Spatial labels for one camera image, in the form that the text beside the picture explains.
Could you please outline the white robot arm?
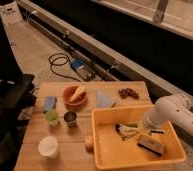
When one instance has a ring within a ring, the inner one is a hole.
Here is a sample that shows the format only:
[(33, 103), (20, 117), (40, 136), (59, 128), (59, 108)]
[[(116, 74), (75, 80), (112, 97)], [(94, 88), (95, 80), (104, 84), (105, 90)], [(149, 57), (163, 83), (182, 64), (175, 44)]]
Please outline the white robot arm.
[(159, 128), (170, 121), (193, 136), (193, 113), (191, 101), (184, 94), (175, 94), (159, 98), (142, 119), (146, 128)]

